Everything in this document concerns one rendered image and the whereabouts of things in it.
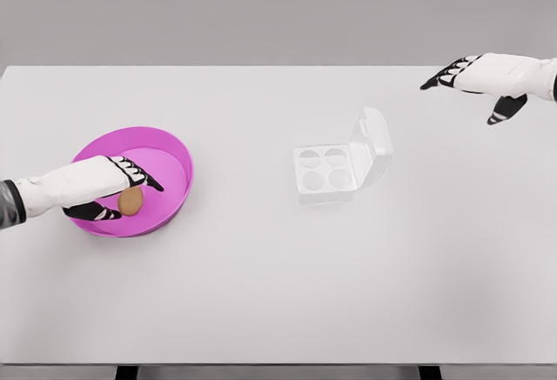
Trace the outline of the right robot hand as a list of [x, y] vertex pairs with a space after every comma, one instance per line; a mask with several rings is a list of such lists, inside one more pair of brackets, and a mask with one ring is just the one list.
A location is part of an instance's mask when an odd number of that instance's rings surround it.
[[471, 94], [498, 97], [488, 125], [502, 123], [527, 103], [526, 74], [537, 61], [532, 57], [485, 53], [465, 56], [450, 63], [419, 88], [447, 87]]

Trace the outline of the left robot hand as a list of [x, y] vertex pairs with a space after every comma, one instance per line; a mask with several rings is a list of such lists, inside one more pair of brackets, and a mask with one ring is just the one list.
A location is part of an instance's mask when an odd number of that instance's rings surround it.
[[64, 214], [83, 221], [118, 220], [122, 213], [97, 200], [140, 185], [162, 192], [164, 187], [144, 168], [127, 157], [95, 156], [55, 171], [58, 205]]

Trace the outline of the brown egg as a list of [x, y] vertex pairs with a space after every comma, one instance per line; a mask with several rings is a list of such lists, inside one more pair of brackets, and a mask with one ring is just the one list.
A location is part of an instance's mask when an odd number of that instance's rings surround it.
[[143, 207], [144, 193], [138, 186], [123, 190], [117, 198], [118, 211], [126, 216], [136, 215]]

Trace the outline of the clear plastic egg box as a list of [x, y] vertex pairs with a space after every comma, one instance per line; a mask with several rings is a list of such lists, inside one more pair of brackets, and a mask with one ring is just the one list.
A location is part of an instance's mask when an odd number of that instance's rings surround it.
[[303, 205], [350, 202], [374, 186], [393, 157], [383, 114], [361, 109], [347, 142], [299, 146], [293, 150], [295, 181]]

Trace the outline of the pink round bowl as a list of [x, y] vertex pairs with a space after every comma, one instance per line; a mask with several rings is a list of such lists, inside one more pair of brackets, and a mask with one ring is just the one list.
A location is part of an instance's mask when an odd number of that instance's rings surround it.
[[122, 128], [89, 142], [74, 160], [98, 155], [129, 158], [152, 175], [164, 191], [144, 186], [144, 203], [136, 215], [96, 222], [72, 219], [78, 228], [101, 237], [138, 237], [161, 228], [179, 212], [192, 185], [193, 161], [177, 137], [151, 127]]

